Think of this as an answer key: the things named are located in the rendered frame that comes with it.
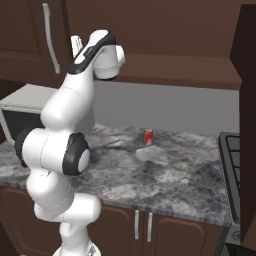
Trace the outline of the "brown upper cabinet door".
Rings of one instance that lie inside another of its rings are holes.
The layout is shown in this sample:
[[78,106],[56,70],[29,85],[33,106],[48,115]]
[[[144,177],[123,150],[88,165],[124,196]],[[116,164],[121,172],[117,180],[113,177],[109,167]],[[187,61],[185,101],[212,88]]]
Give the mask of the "brown upper cabinet door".
[[[55,74],[47,47],[42,3],[50,7],[60,74]],[[0,79],[58,87],[71,60],[65,0],[0,0]]]

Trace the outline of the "wide brown upper cabinet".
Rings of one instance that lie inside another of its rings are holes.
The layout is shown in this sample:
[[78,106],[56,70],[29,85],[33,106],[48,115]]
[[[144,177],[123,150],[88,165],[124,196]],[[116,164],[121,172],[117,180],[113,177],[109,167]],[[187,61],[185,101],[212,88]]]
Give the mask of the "wide brown upper cabinet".
[[119,82],[238,90],[230,60],[241,0],[66,0],[70,32],[111,31]]

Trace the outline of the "brown lower cabinet door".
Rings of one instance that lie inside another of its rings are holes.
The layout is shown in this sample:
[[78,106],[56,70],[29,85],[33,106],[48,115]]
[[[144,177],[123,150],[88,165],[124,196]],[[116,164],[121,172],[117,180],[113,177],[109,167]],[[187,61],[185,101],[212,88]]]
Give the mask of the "brown lower cabinet door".
[[101,256],[143,256],[144,213],[139,211],[139,239],[134,237],[135,210],[103,205],[88,234]]
[[59,224],[38,219],[23,190],[0,185],[0,222],[19,255],[52,256],[61,245]]
[[153,214],[152,238],[148,243],[148,214],[144,222],[143,256],[219,255],[222,226]]

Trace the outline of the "black hob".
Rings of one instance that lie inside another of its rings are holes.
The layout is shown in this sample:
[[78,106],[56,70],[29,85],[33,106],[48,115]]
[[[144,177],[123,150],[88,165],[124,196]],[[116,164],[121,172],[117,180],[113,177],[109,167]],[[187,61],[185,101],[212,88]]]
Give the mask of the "black hob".
[[240,135],[221,132],[218,137],[219,153],[231,213],[231,226],[226,238],[230,256],[238,256],[240,239]]

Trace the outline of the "white microwave oven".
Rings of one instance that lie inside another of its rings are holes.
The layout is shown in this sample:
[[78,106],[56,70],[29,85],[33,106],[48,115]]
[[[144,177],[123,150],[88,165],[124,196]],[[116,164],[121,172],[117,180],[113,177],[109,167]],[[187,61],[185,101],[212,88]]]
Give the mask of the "white microwave oven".
[[0,123],[10,144],[14,144],[25,127],[43,127],[40,114],[55,91],[55,88],[26,84],[0,101]]

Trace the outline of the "brown cabinet door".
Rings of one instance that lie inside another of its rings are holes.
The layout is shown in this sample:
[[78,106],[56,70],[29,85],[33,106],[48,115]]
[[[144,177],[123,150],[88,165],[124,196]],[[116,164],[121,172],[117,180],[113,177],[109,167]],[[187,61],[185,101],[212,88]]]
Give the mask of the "brown cabinet door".
[[222,226],[153,214],[152,238],[148,243],[148,214],[144,222],[143,256],[219,255]]
[[[50,7],[60,74],[55,74],[47,47],[42,3]],[[65,0],[0,0],[0,79],[58,87],[71,60]]]
[[0,185],[0,222],[19,255],[52,256],[61,245],[59,224],[38,219],[23,190]]
[[134,237],[135,210],[103,205],[88,234],[101,256],[143,256],[144,213],[139,211],[139,239]]

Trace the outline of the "tall dark brown side panel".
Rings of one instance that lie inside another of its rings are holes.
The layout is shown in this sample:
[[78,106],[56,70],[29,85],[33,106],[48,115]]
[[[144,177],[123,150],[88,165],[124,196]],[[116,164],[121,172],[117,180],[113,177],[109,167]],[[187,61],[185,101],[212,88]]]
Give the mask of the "tall dark brown side panel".
[[230,59],[242,79],[239,91],[241,243],[256,251],[256,0],[241,5]]

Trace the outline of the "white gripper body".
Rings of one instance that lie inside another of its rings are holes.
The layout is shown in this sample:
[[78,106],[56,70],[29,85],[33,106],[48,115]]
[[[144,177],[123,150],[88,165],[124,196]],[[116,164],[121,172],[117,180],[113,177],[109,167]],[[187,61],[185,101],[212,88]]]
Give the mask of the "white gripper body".
[[82,40],[81,40],[81,38],[78,35],[73,35],[70,38],[70,40],[71,40],[73,57],[76,57],[76,55],[83,48]]

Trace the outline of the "red soda can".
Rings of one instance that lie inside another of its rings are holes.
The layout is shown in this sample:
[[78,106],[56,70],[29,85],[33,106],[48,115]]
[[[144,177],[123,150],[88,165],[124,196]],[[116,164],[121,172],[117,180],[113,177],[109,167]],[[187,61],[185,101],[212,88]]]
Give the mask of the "red soda can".
[[152,129],[145,129],[144,130],[144,145],[151,146],[153,143],[154,131]]

